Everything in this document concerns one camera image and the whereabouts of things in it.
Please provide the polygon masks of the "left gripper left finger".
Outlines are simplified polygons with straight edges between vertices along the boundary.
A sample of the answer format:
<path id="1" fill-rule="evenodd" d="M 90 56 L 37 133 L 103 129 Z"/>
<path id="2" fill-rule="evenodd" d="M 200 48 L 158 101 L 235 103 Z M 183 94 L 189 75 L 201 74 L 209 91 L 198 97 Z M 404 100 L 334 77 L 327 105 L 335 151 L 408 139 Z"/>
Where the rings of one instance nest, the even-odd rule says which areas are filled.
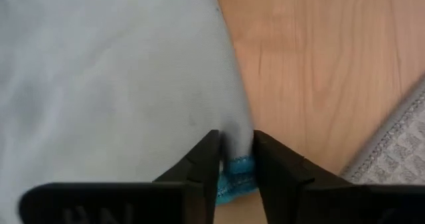
<path id="1" fill-rule="evenodd" d="M 152 182 L 48 183 L 19 200 L 23 224 L 213 224 L 220 134 L 211 130 Z"/>

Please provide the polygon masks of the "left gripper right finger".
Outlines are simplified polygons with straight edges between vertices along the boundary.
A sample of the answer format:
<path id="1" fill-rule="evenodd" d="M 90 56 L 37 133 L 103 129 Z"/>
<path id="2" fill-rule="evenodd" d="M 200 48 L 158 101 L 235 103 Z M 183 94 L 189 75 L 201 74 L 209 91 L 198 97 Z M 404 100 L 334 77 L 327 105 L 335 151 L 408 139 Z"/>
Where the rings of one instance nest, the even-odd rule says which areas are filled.
<path id="1" fill-rule="evenodd" d="M 425 224 L 425 187 L 357 185 L 256 130 L 256 183 L 268 224 Z"/>

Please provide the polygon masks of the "grey waffle microfiber towel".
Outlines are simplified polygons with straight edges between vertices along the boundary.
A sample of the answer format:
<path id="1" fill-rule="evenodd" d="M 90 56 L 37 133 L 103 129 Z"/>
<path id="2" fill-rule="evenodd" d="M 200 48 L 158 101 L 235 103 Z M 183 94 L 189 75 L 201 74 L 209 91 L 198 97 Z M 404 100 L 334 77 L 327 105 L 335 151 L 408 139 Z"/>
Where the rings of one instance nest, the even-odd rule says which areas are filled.
<path id="1" fill-rule="evenodd" d="M 425 79 L 341 172 L 361 184 L 425 185 Z"/>

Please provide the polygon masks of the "light blue microfiber towel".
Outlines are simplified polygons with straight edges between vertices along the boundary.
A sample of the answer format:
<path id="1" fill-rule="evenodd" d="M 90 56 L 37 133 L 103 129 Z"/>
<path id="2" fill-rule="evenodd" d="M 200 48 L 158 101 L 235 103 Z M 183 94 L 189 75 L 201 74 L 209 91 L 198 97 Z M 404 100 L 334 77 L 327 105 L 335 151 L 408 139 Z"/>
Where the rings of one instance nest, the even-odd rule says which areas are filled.
<path id="1" fill-rule="evenodd" d="M 256 184 L 217 0 L 0 0 L 0 224 L 36 185 L 152 181 L 211 130 L 222 204 Z"/>

